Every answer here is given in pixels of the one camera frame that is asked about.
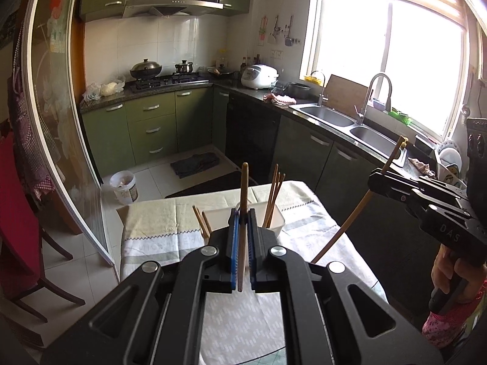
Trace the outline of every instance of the person's arm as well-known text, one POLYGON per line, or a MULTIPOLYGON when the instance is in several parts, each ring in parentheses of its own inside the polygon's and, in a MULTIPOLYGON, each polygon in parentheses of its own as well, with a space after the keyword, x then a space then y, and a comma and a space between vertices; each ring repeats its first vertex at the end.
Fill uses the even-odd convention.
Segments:
POLYGON ((423 325, 423 335, 439 349, 448 346, 461 333, 467 318, 477 308, 487 290, 487 268, 474 268, 459 259, 453 264, 450 250, 441 245, 432 269, 432 280, 445 294, 450 292, 450 279, 454 271, 468 281, 467 287, 457 298, 457 303, 444 316, 430 313, 423 325))

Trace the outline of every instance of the gas stove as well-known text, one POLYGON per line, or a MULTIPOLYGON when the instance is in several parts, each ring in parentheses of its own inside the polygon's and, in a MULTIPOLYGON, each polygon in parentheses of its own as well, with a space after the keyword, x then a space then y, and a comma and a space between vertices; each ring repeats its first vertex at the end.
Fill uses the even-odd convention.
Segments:
POLYGON ((178 84, 207 84, 209 80, 200 77, 198 73, 164 75, 161 77, 150 78, 147 80, 137 80, 130 82, 132 92, 144 92, 149 89, 158 89, 165 86, 178 84))

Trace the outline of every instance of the table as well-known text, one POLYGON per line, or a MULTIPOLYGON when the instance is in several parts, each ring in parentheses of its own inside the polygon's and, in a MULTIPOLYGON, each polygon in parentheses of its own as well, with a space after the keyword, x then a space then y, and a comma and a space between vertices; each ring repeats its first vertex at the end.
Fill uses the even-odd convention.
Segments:
MULTIPOLYGON (((250 187, 249 207, 267 201, 269 190, 269 184, 250 187)), ((145 261, 168 265, 204 245, 193 204, 200 210, 212 210, 234 207, 239 200, 240 190, 236 189, 134 203, 119 209, 124 223, 122 279, 145 261)), ((286 220, 278 237, 279 244, 299 253, 308 262, 339 229, 303 182, 285 181, 276 205, 286 220)), ((324 266, 335 260, 345 264, 387 300, 377 278, 346 234, 318 264, 324 266)), ((207 294, 200 365, 242 363, 284 346, 279 294, 255 294, 250 289, 248 271, 243 292, 207 294)))

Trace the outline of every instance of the red chair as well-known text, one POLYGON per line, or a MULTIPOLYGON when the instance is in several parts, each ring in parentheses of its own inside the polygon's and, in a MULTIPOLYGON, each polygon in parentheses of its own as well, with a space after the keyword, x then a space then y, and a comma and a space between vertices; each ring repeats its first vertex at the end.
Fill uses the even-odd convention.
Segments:
POLYGON ((72 255, 41 228, 25 198, 15 169, 12 133, 0 142, 0 236, 0 284, 7 299, 44 322, 47 319, 41 313, 21 301, 42 287, 70 302, 85 304, 45 276, 42 239, 67 259, 72 255))

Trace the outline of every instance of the glass door frame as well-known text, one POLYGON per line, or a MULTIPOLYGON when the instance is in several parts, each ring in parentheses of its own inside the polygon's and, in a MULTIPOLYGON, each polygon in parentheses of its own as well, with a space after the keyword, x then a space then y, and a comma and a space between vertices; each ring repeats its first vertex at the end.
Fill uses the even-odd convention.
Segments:
MULTIPOLYGON (((32 69, 32 32, 33 32, 33 23, 34 23, 34 18, 35 18, 35 13, 36 13, 36 7, 37 7, 37 1, 38 0, 29 0, 28 5, 27 5, 27 10, 25 13, 25 19, 24 19, 24 30, 23 30, 23 36, 22 36, 22 48, 21 48, 21 62, 22 62, 22 83, 23 83, 23 89, 24 89, 24 96, 25 96, 25 101, 27 104, 27 111, 29 114, 29 120, 30 123, 33 127, 33 134, 36 138, 36 142, 38 143, 40 150, 41 150, 41 155, 43 158, 44 163, 47 166, 47 169, 50 173, 51 179, 53 180, 54 187, 56 189, 56 192, 58 193, 59 197, 61 198, 64 207, 66 207, 66 210, 70 214, 71 218, 73 221, 76 223, 76 225, 81 229, 82 233, 86 236, 86 238, 91 242, 91 244, 96 248, 96 250, 99 252, 99 254, 103 257, 103 259, 108 263, 110 266, 115 266, 114 259, 112 258, 111 254, 100 244, 100 242, 97 240, 89 226, 86 224, 84 219, 82 218, 81 214, 77 210, 75 204, 72 202, 71 198, 69 197, 69 194, 64 187, 64 184, 62 183, 62 180, 59 176, 59 173, 57 169, 55 168, 54 161, 48 152, 48 147, 46 140, 44 138, 42 128, 40 125, 40 118, 39 114, 37 111, 37 106, 36 106, 36 99, 35 99, 35 91, 34 91, 34 86, 33 86, 33 69, 32 69)), ((68 83, 70 86, 69 89, 69 94, 70 94, 70 102, 72 105, 71 111, 73 114, 73 118, 76 122, 76 131, 79 137, 79 141, 81 143, 81 148, 83 149, 83 153, 86 159, 86 163, 88 164, 89 171, 91 172, 93 176, 93 180, 95 181, 96 185, 98 186, 98 190, 100 191, 100 207, 101 207, 101 215, 102 215, 102 221, 103 221, 103 231, 105 234, 105 237, 107 236, 107 226, 106 226, 106 219, 105 219, 105 213, 103 209, 103 194, 101 190, 101 185, 96 177, 96 174, 94 173, 93 165, 91 163, 91 160, 88 157, 88 151, 86 149, 85 142, 83 140, 83 136, 81 134, 81 127, 79 124, 79 119, 76 113, 76 107, 75 107, 75 95, 74 95, 74 89, 72 87, 72 73, 71 73, 71 25, 72 25, 72 15, 74 13, 74 7, 75 7, 75 0, 70 0, 69 2, 69 14, 68 14, 68 28, 66 30, 66 56, 67 56, 67 67, 68 67, 68 72, 66 75, 68 76, 68 83)))

